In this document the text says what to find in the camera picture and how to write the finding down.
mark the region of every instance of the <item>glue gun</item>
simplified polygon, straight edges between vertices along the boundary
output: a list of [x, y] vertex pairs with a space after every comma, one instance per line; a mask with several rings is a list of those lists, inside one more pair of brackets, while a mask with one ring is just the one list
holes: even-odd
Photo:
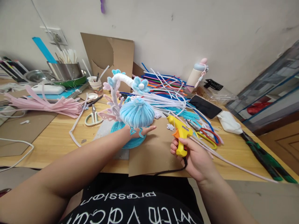
[[[192, 129], [186, 127], [186, 125], [179, 119], [166, 113], [163, 114], [166, 116], [168, 122], [175, 127], [176, 131], [172, 134], [175, 138], [188, 138], [193, 135]], [[187, 155], [187, 149], [185, 149], [184, 144], [180, 141], [178, 141], [178, 149], [176, 150], [176, 153], [180, 157], [185, 157]]]

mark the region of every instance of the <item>smartphone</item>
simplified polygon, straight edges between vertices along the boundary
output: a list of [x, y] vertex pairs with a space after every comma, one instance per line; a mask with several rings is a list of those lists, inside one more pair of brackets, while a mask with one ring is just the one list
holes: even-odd
[[195, 106], [196, 109], [202, 112], [203, 115], [205, 115], [209, 119], [213, 119], [222, 112], [222, 109], [220, 107], [210, 103], [209, 101], [198, 95], [194, 95], [189, 103]]

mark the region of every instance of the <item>white bag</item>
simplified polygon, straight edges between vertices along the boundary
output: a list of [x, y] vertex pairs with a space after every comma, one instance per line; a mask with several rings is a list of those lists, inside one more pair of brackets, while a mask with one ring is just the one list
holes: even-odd
[[236, 122], [236, 120], [230, 112], [222, 111], [220, 114], [217, 115], [217, 117], [225, 131], [234, 134], [243, 133], [241, 125], [238, 122]]

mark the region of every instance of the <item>cardboard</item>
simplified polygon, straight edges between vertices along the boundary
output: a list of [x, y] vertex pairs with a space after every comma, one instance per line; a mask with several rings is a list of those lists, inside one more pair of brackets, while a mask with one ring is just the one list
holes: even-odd
[[[29, 93], [27, 92], [27, 90], [21, 90], [21, 91], [17, 91], [17, 92], [8, 92], [10, 95], [14, 96], [15, 98], [19, 98], [19, 97], [23, 97], [23, 96], [29, 96]], [[0, 94], [0, 104], [4, 103], [4, 102], [8, 102], [6, 100], [6, 96], [4, 96], [4, 94]]]
[[157, 128], [140, 146], [130, 149], [129, 176], [182, 168], [178, 159], [170, 153], [174, 131], [168, 130], [167, 124], [166, 118], [155, 119], [152, 125]]
[[142, 75], [144, 75], [144, 70], [135, 62], [133, 62], [133, 71], [132, 71], [133, 75], [141, 77]]
[[[119, 69], [127, 76], [132, 77], [134, 42], [132, 40], [106, 37], [94, 34], [81, 33], [82, 41], [87, 53], [93, 75], [100, 74], [109, 65], [110, 67], [101, 78], [107, 82], [107, 77], [112, 77], [112, 70]], [[130, 92], [130, 87], [121, 82], [119, 91]]]
[[[22, 114], [23, 112], [19, 111], [14, 116]], [[56, 115], [54, 112], [29, 111], [24, 117], [10, 118], [0, 126], [0, 136], [32, 143]], [[30, 123], [20, 124], [26, 120]], [[0, 157], [21, 155], [28, 147], [30, 146], [22, 142], [0, 140]]]

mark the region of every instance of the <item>floor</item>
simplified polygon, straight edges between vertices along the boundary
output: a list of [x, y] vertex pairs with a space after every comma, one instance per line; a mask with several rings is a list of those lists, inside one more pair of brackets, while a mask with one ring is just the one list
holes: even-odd
[[[28, 168], [13, 168], [2, 172], [0, 173], [0, 190], [14, 188], [36, 172], [36, 170]], [[233, 180], [228, 180], [227, 182], [260, 224], [299, 223], [299, 184]], [[204, 222], [208, 224], [210, 220], [196, 182], [193, 179], [189, 179], [189, 183], [194, 189]]]

